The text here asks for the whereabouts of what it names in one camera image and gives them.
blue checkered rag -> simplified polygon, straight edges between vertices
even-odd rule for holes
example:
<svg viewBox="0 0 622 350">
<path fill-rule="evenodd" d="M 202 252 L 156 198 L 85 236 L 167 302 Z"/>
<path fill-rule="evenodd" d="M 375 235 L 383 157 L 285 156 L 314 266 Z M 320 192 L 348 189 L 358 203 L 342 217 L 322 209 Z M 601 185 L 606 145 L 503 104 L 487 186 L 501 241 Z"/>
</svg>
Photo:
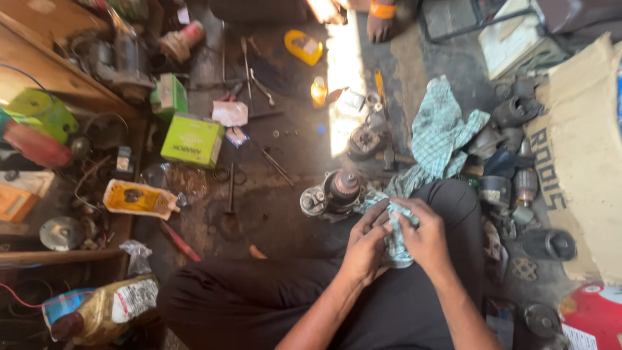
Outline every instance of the blue checkered rag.
<svg viewBox="0 0 622 350">
<path fill-rule="evenodd" d="M 421 102 L 419 112 L 412 122 L 411 151 L 418 164 L 395 175 L 384 192 L 369 191 L 355 211 L 365 213 L 383 198 L 408 198 L 423 185 L 437 179 L 456 176 L 467 160 L 467 154 L 460 151 L 460 148 L 469 142 L 489 119 L 489 113 L 474 110 L 465 123 L 447 77 L 443 75 L 432 79 L 427 85 L 427 93 Z M 399 212 L 414 226 L 419 224 L 419 220 L 408 209 L 395 203 L 391 203 L 388 210 L 393 234 L 384 239 L 387 250 L 383 265 L 394 268 L 408 267 L 414 261 L 404 246 L 404 237 L 397 219 L 390 214 Z"/>
</svg>

leg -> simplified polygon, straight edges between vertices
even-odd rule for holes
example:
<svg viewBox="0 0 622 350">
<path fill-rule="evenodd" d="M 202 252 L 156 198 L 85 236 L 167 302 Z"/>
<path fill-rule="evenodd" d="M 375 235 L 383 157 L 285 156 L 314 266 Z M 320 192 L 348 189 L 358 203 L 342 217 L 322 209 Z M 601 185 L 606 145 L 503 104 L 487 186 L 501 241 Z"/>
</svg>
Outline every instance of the leg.
<svg viewBox="0 0 622 350">
<path fill-rule="evenodd" d="M 340 265 L 210 258 L 176 272 L 160 288 L 157 308 L 190 349 L 274 349 Z"/>
<path fill-rule="evenodd" d="M 479 306 L 484 260 L 481 209 L 475 191 L 465 182 L 444 180 L 422 187 L 413 197 L 427 202 L 443 217 L 452 263 Z M 436 291 L 417 264 L 392 269 L 367 287 L 332 345 L 336 349 L 453 348 Z"/>
</svg>

dirty floor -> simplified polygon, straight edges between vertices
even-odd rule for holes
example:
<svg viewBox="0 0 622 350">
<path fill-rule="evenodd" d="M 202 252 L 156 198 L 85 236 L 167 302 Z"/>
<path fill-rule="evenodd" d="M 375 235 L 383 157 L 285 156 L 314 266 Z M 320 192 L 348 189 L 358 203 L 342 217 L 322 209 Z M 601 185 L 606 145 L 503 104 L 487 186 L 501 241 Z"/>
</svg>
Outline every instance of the dirty floor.
<svg viewBox="0 0 622 350">
<path fill-rule="evenodd" d="M 433 34 L 447 32 L 475 20 L 469 15 L 468 0 L 428 2 L 424 11 Z M 207 117 L 212 101 L 225 92 L 200 89 L 201 84 L 209 85 L 222 79 L 222 24 L 204 5 L 190 5 L 193 15 L 206 26 L 208 35 L 206 46 L 199 47 L 193 53 L 190 65 L 190 79 L 186 82 L 190 88 L 189 112 Z M 311 22 L 282 27 L 227 26 L 224 33 L 227 79 L 245 77 L 244 63 L 240 59 L 241 35 L 253 36 L 261 55 L 287 72 L 291 82 L 303 86 L 300 90 L 303 92 L 308 91 L 316 75 L 328 75 L 329 90 L 349 85 L 361 93 L 373 91 L 376 89 L 373 72 L 381 69 L 396 146 L 402 153 L 409 152 L 410 125 L 431 78 L 443 74 L 447 76 L 464 116 L 475 108 L 491 112 L 499 103 L 494 85 L 486 77 L 476 34 L 431 45 L 420 34 L 413 13 L 414 4 L 399 4 L 399 33 L 384 44 L 368 42 L 366 14 L 349 14 L 350 21 L 345 28 Z M 316 66 L 309 67 L 286 51 L 282 38 L 290 29 L 300 29 L 327 43 L 328 52 Z M 348 57 L 350 61 L 344 64 L 336 57 Z M 341 71 L 341 77 L 332 76 L 334 71 Z M 261 92 L 254 89 L 253 97 L 256 111 L 269 108 Z M 349 166 L 346 160 L 331 157 L 328 112 L 313 109 L 308 99 L 276 93 L 273 97 L 277 108 L 284 112 L 282 115 L 251 119 L 243 128 L 251 141 L 240 149 L 226 140 L 223 142 L 218 164 L 228 167 L 235 163 L 238 172 L 236 182 L 240 183 L 234 193 L 236 215 L 224 215 L 227 183 L 213 179 L 211 172 L 182 171 L 184 181 L 190 179 L 192 188 L 198 194 L 190 194 L 192 203 L 169 222 L 201 257 L 249 258 L 248 247 L 251 244 L 257 245 L 269 258 L 330 258 L 343 256 L 345 252 L 348 234 L 358 218 L 350 217 L 330 224 L 306 217 L 299 206 L 302 191 L 319 184 L 325 172 Z M 239 94 L 239 100 L 248 103 L 246 87 Z M 326 128 L 326 132 L 322 132 L 322 127 Z M 158 125 L 154 150 L 159 149 L 165 132 L 166 126 Z M 272 157 L 292 175 L 294 186 L 289 186 L 266 161 L 261 154 L 263 148 L 269 148 Z M 156 151 L 144 157 L 143 167 L 161 161 Z M 368 164 L 368 169 L 372 176 L 384 180 L 390 177 L 390 174 L 382 172 L 380 162 Z M 545 220 L 542 213 L 539 217 Z M 150 262 L 160 281 L 165 281 L 178 266 L 188 261 L 161 232 L 155 219 L 138 218 L 134 236 L 154 251 Z M 512 242 L 508 242 L 506 248 L 510 258 L 523 254 Z M 539 262 L 538 272 L 539 280 L 534 282 L 520 280 L 508 272 L 502 286 L 492 283 L 486 286 L 487 294 L 510 300 L 517 306 L 535 301 L 554 306 L 562 295 L 575 286 L 566 279 L 559 263 Z M 533 349 L 539 343 L 520 321 L 516 322 L 514 337 L 520 339 L 514 342 L 515 349 Z M 183 348 L 174 337 L 167 339 L 165 348 Z"/>
</svg>

concrete floor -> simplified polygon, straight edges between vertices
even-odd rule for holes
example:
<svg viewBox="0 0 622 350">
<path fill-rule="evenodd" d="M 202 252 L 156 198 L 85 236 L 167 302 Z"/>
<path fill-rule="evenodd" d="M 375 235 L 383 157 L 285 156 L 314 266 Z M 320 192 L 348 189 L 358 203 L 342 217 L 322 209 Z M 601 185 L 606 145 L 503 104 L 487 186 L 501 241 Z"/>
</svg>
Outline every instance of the concrete floor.
<svg viewBox="0 0 622 350">
<path fill-rule="evenodd" d="M 474 21 L 474 17 L 464 15 L 470 11 L 467 0 L 428 2 L 430 4 L 424 10 L 433 33 L 455 29 Z M 207 46 L 213 48 L 199 48 L 194 53 L 187 85 L 194 87 L 199 83 L 217 82 L 221 79 L 221 57 L 215 52 L 221 50 L 221 24 L 200 4 L 192 4 L 191 10 L 206 25 Z M 411 3 L 400 3 L 397 15 L 399 34 L 389 43 L 368 42 L 365 33 L 366 14 L 356 15 L 355 21 L 351 21 L 349 25 L 352 26 L 353 22 L 358 25 L 362 62 L 358 78 L 362 79 L 362 84 L 374 90 L 373 70 L 380 68 L 383 73 L 394 139 L 403 153 L 408 152 L 410 125 L 431 78 L 442 74 L 448 77 L 464 116 L 469 115 L 475 108 L 491 112 L 499 103 L 494 94 L 494 84 L 486 77 L 476 34 L 465 35 L 442 45 L 430 45 L 425 42 L 419 26 L 413 21 L 412 10 Z M 314 67 L 303 64 L 289 55 L 283 47 L 283 34 L 289 29 L 303 30 L 322 41 L 329 35 L 325 26 L 313 23 L 283 27 L 230 26 L 226 31 L 228 78 L 245 76 L 243 65 L 240 65 L 243 61 L 239 59 L 240 35 L 252 35 L 261 54 L 289 75 L 293 75 L 294 80 L 300 82 L 305 89 L 311 85 L 314 76 L 326 77 L 330 57 L 334 56 L 325 54 Z M 330 50 L 334 54 L 338 48 L 331 46 Z M 222 90 L 189 92 L 189 112 L 208 116 L 211 102 L 222 94 Z M 268 107 L 265 98 L 256 89 L 253 94 L 256 109 L 266 110 Z M 345 251 L 349 231 L 358 220 L 357 217 L 329 224 L 306 217 L 299 207 L 300 193 L 318 184 L 326 171 L 342 167 L 344 161 L 330 156 L 329 135 L 318 132 L 318 126 L 328 127 L 328 112 L 314 110 L 309 100 L 277 94 L 273 96 L 278 108 L 284 110 L 283 115 L 249 121 L 243 129 L 251 141 L 240 149 L 236 149 L 226 140 L 223 142 L 218 164 L 229 166 L 234 162 L 238 171 L 247 177 L 246 182 L 236 186 L 235 190 L 234 207 L 238 214 L 234 217 L 223 215 L 226 210 L 228 185 L 216 182 L 207 174 L 203 182 L 207 195 L 183 208 L 179 216 L 174 216 L 169 221 L 201 257 L 248 258 L 248 247 L 251 244 L 257 245 L 270 258 L 329 258 L 342 256 Z M 239 100 L 248 102 L 246 89 L 240 93 Z M 155 149 L 159 149 L 165 127 L 160 125 L 155 136 Z M 279 132 L 278 138 L 273 136 L 275 130 Z M 294 187 L 290 187 L 265 160 L 261 154 L 264 147 L 270 147 L 272 157 L 293 176 Z M 160 161 L 157 154 L 147 155 L 145 160 L 146 164 Z M 153 249 L 151 265 L 160 281 L 164 281 L 187 260 L 163 233 L 154 230 L 156 225 L 156 220 L 141 217 L 137 220 L 134 236 Z M 508 242 L 506 247 L 511 258 L 523 255 L 513 242 Z M 574 288 L 576 283 L 565 278 L 560 263 L 538 264 L 538 281 L 522 281 L 508 272 L 503 286 L 492 283 L 486 286 L 487 294 L 511 300 L 517 306 L 535 301 L 556 305 L 559 298 Z M 540 343 L 520 322 L 517 322 L 514 337 L 517 339 L 514 342 L 515 349 L 534 349 Z M 181 348 L 174 338 L 170 338 L 167 344 L 167 349 Z"/>
</svg>

